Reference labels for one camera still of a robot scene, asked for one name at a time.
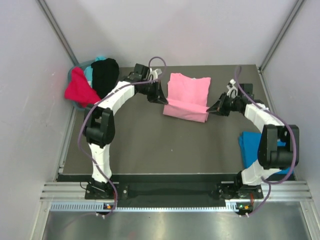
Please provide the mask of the pink t shirt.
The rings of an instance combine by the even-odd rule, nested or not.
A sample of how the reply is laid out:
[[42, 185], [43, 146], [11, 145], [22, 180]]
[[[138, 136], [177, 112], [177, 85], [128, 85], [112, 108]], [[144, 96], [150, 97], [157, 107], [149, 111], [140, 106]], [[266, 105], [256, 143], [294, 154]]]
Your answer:
[[191, 78], [181, 73], [171, 73], [167, 84], [167, 101], [163, 114], [187, 121], [205, 123], [210, 77]]

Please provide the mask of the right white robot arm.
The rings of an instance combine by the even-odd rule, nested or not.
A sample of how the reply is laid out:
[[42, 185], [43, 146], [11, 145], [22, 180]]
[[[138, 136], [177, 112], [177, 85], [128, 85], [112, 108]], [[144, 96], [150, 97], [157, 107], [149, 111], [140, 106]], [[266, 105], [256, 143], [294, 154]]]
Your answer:
[[296, 125], [285, 126], [269, 112], [260, 100], [254, 100], [251, 83], [236, 86], [231, 79], [227, 92], [220, 95], [217, 102], [207, 109], [210, 114], [227, 117], [230, 112], [239, 112], [250, 120], [260, 131], [261, 137], [257, 150], [257, 159], [240, 171], [233, 183], [220, 183], [217, 190], [220, 198], [261, 199], [261, 183], [271, 175], [293, 168], [299, 162], [299, 128]]

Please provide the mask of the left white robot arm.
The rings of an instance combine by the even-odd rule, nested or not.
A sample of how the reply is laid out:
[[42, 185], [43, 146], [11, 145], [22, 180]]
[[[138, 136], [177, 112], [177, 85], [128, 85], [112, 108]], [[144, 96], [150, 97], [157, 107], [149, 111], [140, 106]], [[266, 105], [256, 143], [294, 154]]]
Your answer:
[[147, 97], [150, 103], [168, 104], [162, 91], [161, 69], [136, 64], [98, 105], [88, 105], [84, 112], [83, 135], [91, 151], [92, 176], [86, 187], [85, 199], [109, 200], [115, 197], [111, 183], [110, 147], [116, 134], [115, 114], [136, 94]]

